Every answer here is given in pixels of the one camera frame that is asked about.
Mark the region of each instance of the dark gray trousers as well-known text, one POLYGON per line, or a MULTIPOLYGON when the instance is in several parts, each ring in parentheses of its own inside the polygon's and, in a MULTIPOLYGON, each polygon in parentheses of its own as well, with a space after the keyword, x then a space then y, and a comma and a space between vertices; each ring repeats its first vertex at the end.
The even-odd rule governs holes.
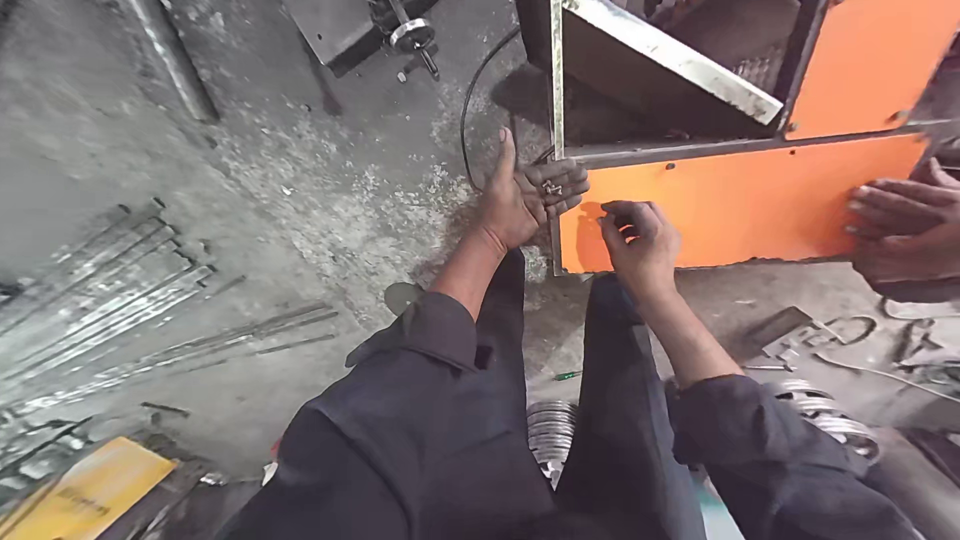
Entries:
POLYGON ((478 363, 487 369, 458 388, 457 420, 424 490, 422 537, 540 536, 525 531, 572 516, 610 538, 705 540, 690 474, 673 457, 649 333, 615 275, 590 290, 580 408, 556 493, 540 473, 526 440, 524 268, 511 251, 484 298, 478 363))

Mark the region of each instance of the orange metal panel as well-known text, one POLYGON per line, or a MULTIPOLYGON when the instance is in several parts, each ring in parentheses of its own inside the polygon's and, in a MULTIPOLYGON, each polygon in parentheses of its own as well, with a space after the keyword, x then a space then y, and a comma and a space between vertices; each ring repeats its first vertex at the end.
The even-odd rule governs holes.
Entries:
POLYGON ((662 206, 684 236, 680 267, 840 255, 852 246, 850 190, 906 178, 926 145, 892 135, 593 170, 584 202, 560 218, 562 264, 574 274, 612 269, 596 219, 618 199, 662 206))
POLYGON ((834 2, 788 139, 891 130, 920 99, 960 22, 960 0, 834 2))

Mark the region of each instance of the green screwdriver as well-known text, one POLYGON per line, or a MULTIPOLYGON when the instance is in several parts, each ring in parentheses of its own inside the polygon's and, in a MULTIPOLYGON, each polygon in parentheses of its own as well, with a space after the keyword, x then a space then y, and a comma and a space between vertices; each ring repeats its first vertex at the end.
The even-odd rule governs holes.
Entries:
POLYGON ((568 372, 568 373, 561 373, 561 374, 559 374, 557 377, 554 377, 553 380, 573 379, 574 377, 577 377, 578 375, 580 375, 580 374, 583 373, 583 372, 584 372, 583 370, 580 370, 580 371, 571 371, 571 372, 568 372))

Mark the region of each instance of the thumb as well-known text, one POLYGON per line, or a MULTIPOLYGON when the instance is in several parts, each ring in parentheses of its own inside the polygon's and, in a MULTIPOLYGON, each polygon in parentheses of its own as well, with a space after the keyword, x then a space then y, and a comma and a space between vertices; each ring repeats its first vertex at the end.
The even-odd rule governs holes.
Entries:
POLYGON ((597 219, 597 223, 600 224, 600 233, 603 235, 604 243, 607 244, 607 251, 610 252, 611 258, 613 258, 613 254, 627 246, 623 234, 620 233, 614 223, 615 220, 616 216, 611 213, 597 219))
POLYGON ((500 159, 496 165, 496 171, 493 173, 494 181, 512 178, 516 167, 516 147, 514 146, 514 135, 508 128, 500 128, 500 159))

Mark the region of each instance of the forearm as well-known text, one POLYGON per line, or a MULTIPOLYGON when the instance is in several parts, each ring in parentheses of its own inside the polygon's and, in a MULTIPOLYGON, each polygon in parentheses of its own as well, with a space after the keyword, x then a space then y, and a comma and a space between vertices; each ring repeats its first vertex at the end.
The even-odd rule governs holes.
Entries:
POLYGON ((460 302, 476 321, 487 286, 506 253, 506 247, 486 229, 474 228, 457 244, 429 290, 460 302))
POLYGON ((638 302, 637 311, 670 357, 681 388, 723 375, 743 375, 676 290, 638 302))

